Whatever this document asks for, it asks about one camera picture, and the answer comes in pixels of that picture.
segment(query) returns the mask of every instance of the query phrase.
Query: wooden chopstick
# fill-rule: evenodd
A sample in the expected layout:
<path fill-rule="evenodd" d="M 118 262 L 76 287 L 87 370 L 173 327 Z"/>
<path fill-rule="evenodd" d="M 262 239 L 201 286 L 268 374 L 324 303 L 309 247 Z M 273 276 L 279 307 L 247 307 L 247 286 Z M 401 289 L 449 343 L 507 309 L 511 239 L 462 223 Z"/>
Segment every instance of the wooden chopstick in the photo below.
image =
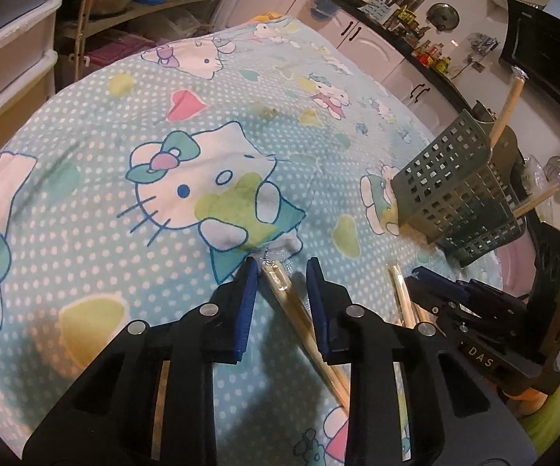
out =
<path fill-rule="evenodd" d="M 504 131 L 506 125 L 509 123 L 509 119 L 511 118 L 511 114 L 513 114 L 515 105 L 517 105 L 517 101 L 522 94 L 523 85 L 526 83 L 526 79 L 528 79 L 526 73 L 517 66 L 513 67 L 512 77 L 513 80 L 507 98 L 504 101 L 500 114 L 498 114 L 498 118 L 491 128 L 491 132 L 489 133 L 489 146 L 492 150 L 502 136 L 502 132 Z"/>
<path fill-rule="evenodd" d="M 310 315 L 299 296 L 295 294 L 282 263 L 280 261 L 264 261 L 262 270 L 269 281 L 278 303 L 293 325 L 304 345 L 308 356 L 316 365 L 321 378 L 330 389 L 338 404 L 349 414 L 349 377 L 340 366 L 329 366 L 318 351 L 315 330 Z"/>
<path fill-rule="evenodd" d="M 521 216 L 526 215 L 533 208 L 538 207 L 541 203 L 547 200 L 549 197 L 554 196 L 560 190 L 560 183 L 552 184 L 549 188 L 544 190 L 539 194 L 531 194 L 528 199 L 520 203 L 515 210 L 513 210 L 513 215 L 516 219 Z"/>
<path fill-rule="evenodd" d="M 403 325 L 413 329 L 417 323 L 416 316 L 413 313 L 413 303 L 409 297 L 409 291 L 407 290 L 407 285 L 405 285 L 405 279 L 403 278 L 400 266 L 398 264 L 389 264 L 388 273 L 393 281 L 394 296 L 403 317 Z"/>

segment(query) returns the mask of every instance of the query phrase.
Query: bow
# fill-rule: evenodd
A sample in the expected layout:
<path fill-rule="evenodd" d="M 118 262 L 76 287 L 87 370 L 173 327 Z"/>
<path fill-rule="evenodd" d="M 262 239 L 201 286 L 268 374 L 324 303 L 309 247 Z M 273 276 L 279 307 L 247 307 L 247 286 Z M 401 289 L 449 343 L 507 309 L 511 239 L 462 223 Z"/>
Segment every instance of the bow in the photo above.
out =
<path fill-rule="evenodd" d="M 152 184 L 181 162 L 191 161 L 199 155 L 200 146 L 196 141 L 183 131 L 175 131 L 166 136 L 161 150 L 151 157 L 150 162 L 134 166 L 127 172 L 126 178 L 136 184 Z"/>

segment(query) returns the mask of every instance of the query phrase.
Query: black countertop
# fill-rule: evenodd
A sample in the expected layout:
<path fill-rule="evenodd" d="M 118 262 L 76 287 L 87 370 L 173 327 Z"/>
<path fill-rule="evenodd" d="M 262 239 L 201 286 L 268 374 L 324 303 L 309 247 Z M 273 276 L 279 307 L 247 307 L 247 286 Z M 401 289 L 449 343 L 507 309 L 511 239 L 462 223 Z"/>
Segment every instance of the black countertop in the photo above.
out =
<path fill-rule="evenodd" d="M 412 56 L 412 47 L 405 42 L 402 38 L 397 35 L 393 35 L 383 26 L 381 26 L 377 21 L 369 18 L 364 12 L 355 7 L 348 5 L 343 0 L 330 0 L 336 6 L 343 9 L 346 13 L 353 16 L 355 19 L 361 21 L 375 33 L 377 33 L 381 38 L 386 40 L 390 45 L 392 45 L 397 51 L 399 51 L 403 57 L 409 61 L 420 73 L 428 80 L 433 86 L 447 99 L 447 101 L 453 105 L 453 108 L 457 111 L 467 110 L 471 112 L 472 107 L 468 104 L 465 98 L 457 90 L 457 88 L 448 80 L 446 76 L 439 73 L 437 70 L 432 68 L 427 68 L 422 65 L 415 57 Z"/>

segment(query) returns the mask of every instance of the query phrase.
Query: green plastic basket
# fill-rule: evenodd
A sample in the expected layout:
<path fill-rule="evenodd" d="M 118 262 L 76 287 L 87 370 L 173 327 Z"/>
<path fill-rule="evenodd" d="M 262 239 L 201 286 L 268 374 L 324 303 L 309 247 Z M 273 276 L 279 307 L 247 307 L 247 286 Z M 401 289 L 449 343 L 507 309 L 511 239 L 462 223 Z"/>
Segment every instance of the green plastic basket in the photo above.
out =
<path fill-rule="evenodd" d="M 517 138 L 506 127 L 492 152 L 492 126 L 464 110 L 392 180 L 399 225 L 411 225 L 461 266 L 525 231 L 524 219 L 513 216 L 518 201 L 509 183 Z"/>

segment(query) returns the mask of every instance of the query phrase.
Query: light blue bedsheet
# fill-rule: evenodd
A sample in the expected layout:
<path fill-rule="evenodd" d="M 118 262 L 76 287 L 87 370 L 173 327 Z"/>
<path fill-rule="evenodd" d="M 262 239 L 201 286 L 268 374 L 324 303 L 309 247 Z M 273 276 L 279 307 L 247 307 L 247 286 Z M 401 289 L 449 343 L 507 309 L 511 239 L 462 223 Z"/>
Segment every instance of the light blue bedsheet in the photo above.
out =
<path fill-rule="evenodd" d="M 396 225 L 390 178 L 430 139 L 292 18 L 165 45 L 45 104 L 0 154 L 0 434 L 29 434 L 131 319 L 169 322 L 249 254 L 317 256 L 397 319 L 385 264 L 459 271 Z M 491 255 L 465 277 L 500 285 Z M 333 465 L 345 418 L 268 292 L 248 351 L 215 367 L 220 465 Z"/>

